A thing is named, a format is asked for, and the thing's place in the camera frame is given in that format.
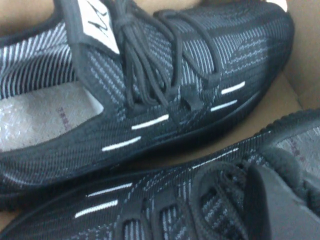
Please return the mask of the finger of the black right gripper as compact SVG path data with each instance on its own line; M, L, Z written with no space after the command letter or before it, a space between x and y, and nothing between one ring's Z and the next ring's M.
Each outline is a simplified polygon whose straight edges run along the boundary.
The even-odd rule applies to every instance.
M250 167L250 238L318 240L320 217L269 168Z

